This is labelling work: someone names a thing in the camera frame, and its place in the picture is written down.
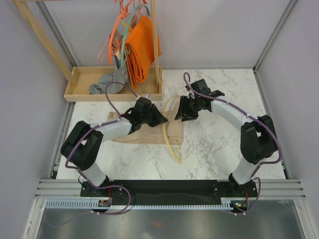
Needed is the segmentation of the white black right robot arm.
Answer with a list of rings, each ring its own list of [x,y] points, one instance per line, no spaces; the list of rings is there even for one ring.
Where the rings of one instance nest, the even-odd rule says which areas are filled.
[[[200,111],[207,110],[224,118],[239,130],[242,158],[229,175],[228,191],[232,196],[240,196],[265,159],[279,149],[271,117],[254,117],[248,114],[228,101],[223,92],[211,91],[204,79],[193,83],[187,81],[185,87],[189,95],[180,97],[175,120],[195,120]]]

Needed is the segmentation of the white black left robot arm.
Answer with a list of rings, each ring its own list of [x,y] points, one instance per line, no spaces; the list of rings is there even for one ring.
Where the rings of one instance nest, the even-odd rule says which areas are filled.
[[[105,196],[109,191],[109,179],[96,162],[102,142],[130,135],[144,124],[155,127],[167,122],[155,104],[145,97],[138,98],[135,105],[117,119],[96,124],[79,121],[60,149],[66,158],[65,167],[77,170],[92,185],[97,196]]]

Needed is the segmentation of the beige trousers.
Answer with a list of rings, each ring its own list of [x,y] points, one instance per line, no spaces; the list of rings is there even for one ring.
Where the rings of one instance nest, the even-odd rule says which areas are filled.
[[[177,145],[177,143],[175,142],[176,140],[180,144],[183,144],[184,122],[174,119],[177,110],[178,107],[175,106],[172,110],[164,112],[165,117],[168,119],[168,122],[164,126],[167,139],[171,145]],[[141,129],[139,129],[138,131],[129,135],[116,137],[112,141],[124,144],[166,144],[162,124],[156,127],[150,127],[147,124],[143,124],[141,126]]]

